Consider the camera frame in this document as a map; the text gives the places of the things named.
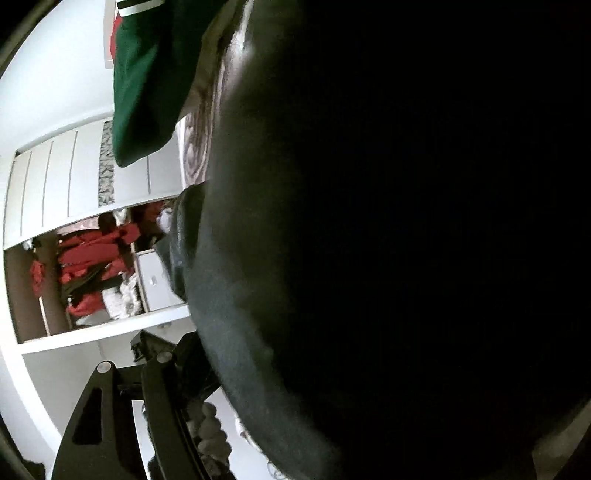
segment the white drawer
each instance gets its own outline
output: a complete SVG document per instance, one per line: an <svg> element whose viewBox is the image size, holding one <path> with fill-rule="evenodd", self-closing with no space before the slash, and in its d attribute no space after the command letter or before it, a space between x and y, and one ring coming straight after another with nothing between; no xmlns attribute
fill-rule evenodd
<svg viewBox="0 0 591 480"><path fill-rule="evenodd" d="M149 311L183 303L170 288L164 266L156 252L138 255L137 263Z"/></svg>

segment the white stripe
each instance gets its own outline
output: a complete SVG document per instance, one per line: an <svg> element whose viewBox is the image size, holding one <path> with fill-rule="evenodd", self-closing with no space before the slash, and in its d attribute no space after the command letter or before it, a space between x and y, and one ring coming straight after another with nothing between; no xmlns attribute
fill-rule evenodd
<svg viewBox="0 0 591 480"><path fill-rule="evenodd" d="M133 14L139 14L141 12L145 12L146 10L151 10L152 8L159 7L164 3L164 0L148 0L142 4L132 5L131 7L122 8L119 10L119 15L122 17L127 17Z"/></svg>

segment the striped cuff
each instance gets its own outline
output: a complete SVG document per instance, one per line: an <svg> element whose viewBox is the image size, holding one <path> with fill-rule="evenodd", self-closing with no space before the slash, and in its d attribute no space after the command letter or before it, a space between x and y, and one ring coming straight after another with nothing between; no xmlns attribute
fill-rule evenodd
<svg viewBox="0 0 591 480"><path fill-rule="evenodd" d="M117 0L117 9L119 15L127 17L159 7L163 3L164 0Z"/></svg>

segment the white wardrobe panel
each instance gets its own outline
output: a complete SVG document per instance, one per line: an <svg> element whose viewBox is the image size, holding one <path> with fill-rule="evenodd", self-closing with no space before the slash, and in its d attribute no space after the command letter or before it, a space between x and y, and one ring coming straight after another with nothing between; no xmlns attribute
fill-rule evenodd
<svg viewBox="0 0 591 480"><path fill-rule="evenodd" d="M21 238L22 197L31 151L17 156L12 164L4 213L4 247L16 245Z"/></svg>
<svg viewBox="0 0 591 480"><path fill-rule="evenodd" d="M67 222L68 185L76 136L76 130L70 130L53 139L43 197L43 227L46 229Z"/></svg>
<svg viewBox="0 0 591 480"><path fill-rule="evenodd" d="M173 195L183 191L176 133L160 150L148 155L148 172L150 195Z"/></svg>
<svg viewBox="0 0 591 480"><path fill-rule="evenodd" d="M104 123L101 120L78 129L72 157L68 216L92 213L99 206L100 141Z"/></svg>
<svg viewBox="0 0 591 480"><path fill-rule="evenodd" d="M52 146L48 140L31 152L22 201L22 235L26 238L36 236L43 227L43 191Z"/></svg>
<svg viewBox="0 0 591 480"><path fill-rule="evenodd" d="M148 185L148 160L140 158L128 167L115 164L113 183L115 185L115 204L129 205L144 199L150 194Z"/></svg>

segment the wardrobe shelf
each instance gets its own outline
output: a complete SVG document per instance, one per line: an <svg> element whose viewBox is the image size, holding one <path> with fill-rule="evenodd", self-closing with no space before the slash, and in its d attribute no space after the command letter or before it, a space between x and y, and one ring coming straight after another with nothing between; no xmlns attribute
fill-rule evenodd
<svg viewBox="0 0 591 480"><path fill-rule="evenodd" d="M122 333L134 332L162 323L173 322L175 320L189 317L189 307L183 303L175 305L155 312L148 312L136 317L127 319L114 320L112 322L103 323L102 325L95 325L79 330L72 330L70 332L59 333L58 335L51 335L48 337L29 340L17 346L17 350L21 354L41 352L44 350L53 350L70 345L77 345L79 343L92 342L102 338L109 338Z"/></svg>

